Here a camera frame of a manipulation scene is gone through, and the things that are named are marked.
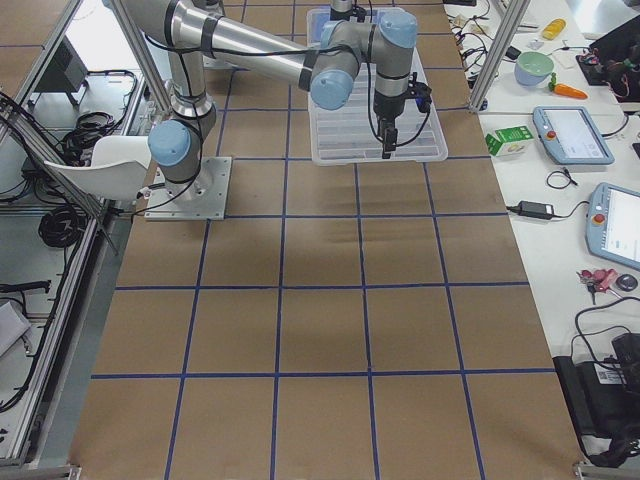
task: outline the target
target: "white chair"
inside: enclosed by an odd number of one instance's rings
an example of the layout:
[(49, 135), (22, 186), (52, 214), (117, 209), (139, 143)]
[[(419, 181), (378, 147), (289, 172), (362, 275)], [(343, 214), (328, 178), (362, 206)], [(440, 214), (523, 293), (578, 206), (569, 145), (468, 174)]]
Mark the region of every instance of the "white chair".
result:
[(95, 144), (90, 167), (45, 164), (85, 193), (133, 201), (143, 187), (150, 162), (147, 137), (111, 136), (101, 138)]

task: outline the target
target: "yellow bottle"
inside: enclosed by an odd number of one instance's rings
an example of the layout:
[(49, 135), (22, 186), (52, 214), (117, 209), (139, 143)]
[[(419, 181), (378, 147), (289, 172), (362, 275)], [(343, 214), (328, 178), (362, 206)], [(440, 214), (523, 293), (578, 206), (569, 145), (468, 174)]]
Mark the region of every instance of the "yellow bottle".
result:
[(546, 38), (547, 40), (553, 40), (558, 36), (558, 34), (564, 29), (566, 25), (567, 22), (565, 22), (563, 19), (556, 18), (555, 20), (552, 20), (549, 25), (544, 27), (544, 30), (542, 31), (542, 37)]

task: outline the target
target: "tablet screen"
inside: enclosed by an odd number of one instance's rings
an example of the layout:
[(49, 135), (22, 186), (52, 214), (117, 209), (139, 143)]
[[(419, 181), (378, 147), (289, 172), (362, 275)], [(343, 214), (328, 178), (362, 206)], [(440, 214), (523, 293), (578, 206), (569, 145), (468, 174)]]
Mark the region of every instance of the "tablet screen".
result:
[(593, 129), (580, 110), (545, 110), (567, 158), (604, 158)]
[(640, 197), (614, 189), (609, 195), (604, 250), (640, 261)]

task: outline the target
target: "green bowl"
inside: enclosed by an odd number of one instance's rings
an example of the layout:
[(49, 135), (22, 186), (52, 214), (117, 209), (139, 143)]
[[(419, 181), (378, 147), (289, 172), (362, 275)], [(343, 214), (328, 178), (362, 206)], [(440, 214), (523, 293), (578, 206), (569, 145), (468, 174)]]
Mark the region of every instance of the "green bowl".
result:
[(524, 52), (516, 60), (514, 73), (518, 83), (537, 85), (553, 72), (553, 67), (553, 60), (548, 55), (538, 52)]

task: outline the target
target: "orange carrot toy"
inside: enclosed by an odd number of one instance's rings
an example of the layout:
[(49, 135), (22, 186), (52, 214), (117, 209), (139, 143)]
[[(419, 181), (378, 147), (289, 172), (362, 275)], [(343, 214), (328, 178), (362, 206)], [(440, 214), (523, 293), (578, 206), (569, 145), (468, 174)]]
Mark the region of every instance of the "orange carrot toy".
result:
[(549, 82), (549, 90), (553, 93), (562, 95), (565, 97), (578, 98), (580, 100), (584, 100), (587, 98), (587, 94), (582, 90), (578, 90), (577, 88), (570, 87), (569, 85), (565, 85), (564, 83), (556, 83), (556, 74), (551, 74), (551, 81)]

